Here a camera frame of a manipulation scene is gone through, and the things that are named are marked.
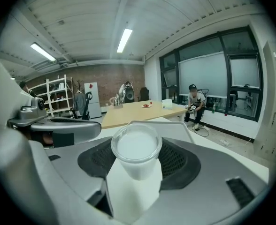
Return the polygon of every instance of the white t-shirt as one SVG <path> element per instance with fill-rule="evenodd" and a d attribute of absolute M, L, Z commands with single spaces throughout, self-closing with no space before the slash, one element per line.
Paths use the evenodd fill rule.
<path fill-rule="evenodd" d="M 191 102 L 192 105 L 195 105 L 198 107 L 200 105 L 200 103 L 204 102 L 206 99 L 205 99 L 204 94 L 202 94 L 201 92 L 198 92 L 195 97 L 193 97 L 191 95 L 191 93 L 189 93 L 188 100 Z"/>

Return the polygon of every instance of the cup rim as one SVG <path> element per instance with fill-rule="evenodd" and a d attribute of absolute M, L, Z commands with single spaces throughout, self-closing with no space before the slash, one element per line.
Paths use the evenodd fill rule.
<path fill-rule="evenodd" d="M 144 127 L 144 128 L 148 128 L 150 130 L 152 130 L 156 136 L 159 138 L 159 142 L 157 144 L 156 149 L 147 157 L 144 158 L 139 158 L 139 159 L 130 159 L 130 158 L 126 158 L 123 155 L 121 155 L 118 151 L 117 151 L 117 146 L 116 148 L 112 145 L 113 141 L 116 139 L 116 137 L 123 132 L 124 130 L 128 129 L 129 127 Z M 157 156 L 161 150 L 162 147 L 162 137 L 157 133 L 156 129 L 154 129 L 151 126 L 148 125 L 144 125 L 144 124 L 129 124 L 124 126 L 123 128 L 119 129 L 112 137 L 111 140 L 111 150 L 114 153 L 114 155 L 116 156 L 116 158 L 122 160 L 123 162 L 127 162 L 127 163 L 142 163 L 142 162 L 146 162 L 152 158 L 154 158 L 155 156 Z"/>

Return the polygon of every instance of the black pants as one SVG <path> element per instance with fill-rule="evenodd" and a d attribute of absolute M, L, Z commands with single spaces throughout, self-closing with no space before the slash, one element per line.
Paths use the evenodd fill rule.
<path fill-rule="evenodd" d="M 199 123 L 200 119 L 202 118 L 202 115 L 203 115 L 204 110 L 205 110 L 205 108 L 202 107 L 201 109 L 199 109 L 199 110 L 196 112 L 196 118 L 195 118 L 195 120 L 194 120 L 194 123 Z M 190 117 L 190 113 L 186 112 L 184 121 L 185 121 L 185 122 L 188 122 L 188 121 L 189 121 L 189 117 Z"/>

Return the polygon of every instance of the white liquid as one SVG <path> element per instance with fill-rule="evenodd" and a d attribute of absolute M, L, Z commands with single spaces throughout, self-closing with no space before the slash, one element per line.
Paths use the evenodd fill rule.
<path fill-rule="evenodd" d="M 118 153 L 128 159 L 145 158 L 151 155 L 156 147 L 156 139 L 141 131 L 127 133 L 117 144 Z"/>

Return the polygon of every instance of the black window frame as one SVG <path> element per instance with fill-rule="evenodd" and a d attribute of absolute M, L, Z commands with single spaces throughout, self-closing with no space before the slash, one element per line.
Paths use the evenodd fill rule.
<path fill-rule="evenodd" d="M 240 33 L 240 32 L 247 32 L 252 45 L 253 45 L 253 50 L 237 50 L 237 51 L 228 51 L 225 47 L 224 41 L 222 39 L 222 37 L 224 35 L 228 35 L 231 33 Z M 260 53 L 259 53 L 259 49 L 255 40 L 255 37 L 252 33 L 252 30 L 250 29 L 249 26 L 247 27 L 241 27 L 241 28 L 235 28 L 235 29 L 230 29 L 230 30 L 224 30 L 224 31 L 219 31 L 217 33 L 199 38 L 197 40 L 191 41 L 190 43 L 187 43 L 183 46 L 180 46 L 172 51 L 170 51 L 169 53 L 165 54 L 164 56 L 160 57 L 160 68 L 161 68 L 161 89 L 162 89 L 162 99 L 166 99 L 166 89 L 168 88 L 175 88 L 176 92 L 177 92 L 177 99 L 174 103 L 177 104 L 186 104 L 183 103 L 183 97 L 184 96 L 180 96 L 180 84 L 179 84 L 179 62 L 180 60 L 180 50 L 185 49 L 187 47 L 190 47 L 192 45 L 195 45 L 197 43 L 201 43 L 204 42 L 206 40 L 212 39 L 212 38 L 219 38 L 220 42 L 222 44 L 222 49 L 223 49 L 223 53 L 225 56 L 225 61 L 226 61 L 226 68 L 227 68 L 227 101 L 226 101 L 226 108 L 225 110 L 219 110 L 216 109 L 216 112 L 219 113 L 224 113 L 225 115 L 229 114 L 232 116 L 236 116 L 236 117 L 241 117 L 244 119 L 248 119 L 248 120 L 254 120 L 256 122 L 258 122 L 259 120 L 259 116 L 261 113 L 261 107 L 262 107 L 262 100 L 263 100 L 263 71 L 262 71 L 262 62 L 261 62 L 261 57 L 260 57 Z M 164 58 L 170 56 L 171 54 L 174 54 L 175 56 L 175 65 L 173 67 L 164 67 Z M 248 87 L 233 87 L 232 86 L 232 74 L 231 74 L 231 68 L 230 68 L 230 59 L 231 58 L 243 58 L 243 57 L 256 57 L 257 58 L 257 62 L 258 62 L 258 69 L 259 69 L 259 88 L 248 88 Z M 165 78 L 164 78 L 164 72 L 168 71 L 168 70 L 172 70 L 172 69 L 176 69 L 176 86 L 163 86 L 163 84 L 165 83 Z M 257 111 L 256 111 L 256 115 L 255 117 L 250 117 L 250 116 L 245 116 L 239 113 L 234 113 L 232 111 L 229 111 L 229 105 L 230 105 L 230 91 L 231 90 L 236 90 L 236 91 L 246 91 L 246 92 L 253 92 L 253 93 L 258 93 L 259 97 L 258 97 L 258 105 L 257 105 Z"/>

